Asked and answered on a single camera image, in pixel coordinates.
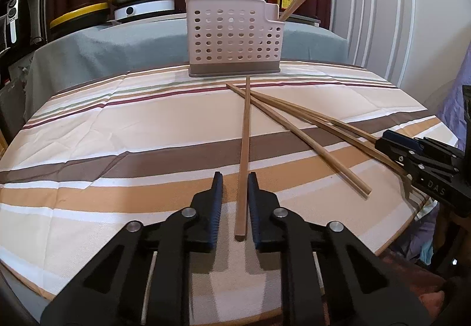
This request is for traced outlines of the white perforated utensil holder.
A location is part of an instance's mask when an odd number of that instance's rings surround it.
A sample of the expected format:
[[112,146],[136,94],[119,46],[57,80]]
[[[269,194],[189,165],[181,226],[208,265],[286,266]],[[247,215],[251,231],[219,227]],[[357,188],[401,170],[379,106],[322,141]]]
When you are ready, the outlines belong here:
[[192,77],[277,73],[285,23],[264,0],[187,0]]

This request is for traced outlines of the yellow lidded flat pan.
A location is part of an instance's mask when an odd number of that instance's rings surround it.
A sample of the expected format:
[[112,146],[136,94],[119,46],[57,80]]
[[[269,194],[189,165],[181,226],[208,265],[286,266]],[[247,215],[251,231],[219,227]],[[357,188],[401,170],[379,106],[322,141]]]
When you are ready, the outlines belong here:
[[56,40],[73,32],[104,24],[109,15],[110,7],[106,2],[86,5],[51,21],[49,33]]

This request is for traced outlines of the white cabinet doors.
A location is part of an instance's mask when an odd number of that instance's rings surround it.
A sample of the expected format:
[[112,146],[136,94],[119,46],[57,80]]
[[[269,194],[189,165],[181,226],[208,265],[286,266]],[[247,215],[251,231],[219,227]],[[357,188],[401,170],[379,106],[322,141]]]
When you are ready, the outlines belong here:
[[434,109],[470,43],[470,0],[331,0],[330,29],[346,39],[349,63]]

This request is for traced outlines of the black air fryer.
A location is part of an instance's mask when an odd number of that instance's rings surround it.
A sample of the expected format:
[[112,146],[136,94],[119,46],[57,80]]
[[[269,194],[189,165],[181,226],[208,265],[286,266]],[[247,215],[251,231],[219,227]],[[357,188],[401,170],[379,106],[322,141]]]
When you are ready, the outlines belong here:
[[1,56],[28,53],[46,43],[40,0],[8,0],[1,15]]

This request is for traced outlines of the grey-blue tablecloth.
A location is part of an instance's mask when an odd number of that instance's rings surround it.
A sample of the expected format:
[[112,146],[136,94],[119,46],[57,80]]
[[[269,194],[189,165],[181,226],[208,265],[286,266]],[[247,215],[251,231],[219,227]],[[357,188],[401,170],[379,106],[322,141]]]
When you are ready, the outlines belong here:
[[[347,41],[309,24],[288,23],[283,59],[328,64],[347,62]],[[115,75],[186,64],[189,61],[184,14],[83,29],[39,48],[26,77],[28,120],[58,92]]]

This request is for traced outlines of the grey cutting board tray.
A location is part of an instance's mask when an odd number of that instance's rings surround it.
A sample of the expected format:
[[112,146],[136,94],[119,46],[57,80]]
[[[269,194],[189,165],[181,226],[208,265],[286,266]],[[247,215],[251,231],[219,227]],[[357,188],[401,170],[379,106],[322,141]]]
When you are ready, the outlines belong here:
[[319,27],[321,24],[320,19],[318,19],[317,17],[303,16],[298,14],[290,15],[287,21],[298,24],[307,24],[314,27]]

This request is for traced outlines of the striped tablecloth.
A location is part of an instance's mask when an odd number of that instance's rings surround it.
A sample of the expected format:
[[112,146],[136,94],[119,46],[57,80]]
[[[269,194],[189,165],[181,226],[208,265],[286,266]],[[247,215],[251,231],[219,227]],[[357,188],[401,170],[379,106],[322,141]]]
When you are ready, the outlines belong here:
[[[188,325],[283,317],[280,256],[255,248],[249,205],[247,237],[234,237],[244,97],[226,83],[245,90],[247,77],[192,78],[188,70],[134,72],[60,92],[2,156],[1,263],[49,303],[128,222],[164,221],[208,190],[220,172],[216,247],[189,259]],[[453,132],[423,105],[357,67],[287,62],[275,74],[251,76],[252,92],[378,139],[392,130],[457,145]],[[370,141],[266,104],[372,191],[363,196],[252,104],[248,175],[256,173],[260,189],[305,221],[341,222],[378,257],[412,222],[426,193]]]

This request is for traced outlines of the white induction cooker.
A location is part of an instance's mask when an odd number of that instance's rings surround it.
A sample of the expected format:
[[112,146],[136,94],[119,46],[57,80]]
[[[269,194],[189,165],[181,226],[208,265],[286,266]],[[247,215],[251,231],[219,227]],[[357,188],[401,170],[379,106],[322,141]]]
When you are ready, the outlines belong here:
[[142,1],[134,5],[123,6],[115,9],[114,19],[125,21],[126,19],[142,18],[149,14],[169,14],[175,11],[175,0]]

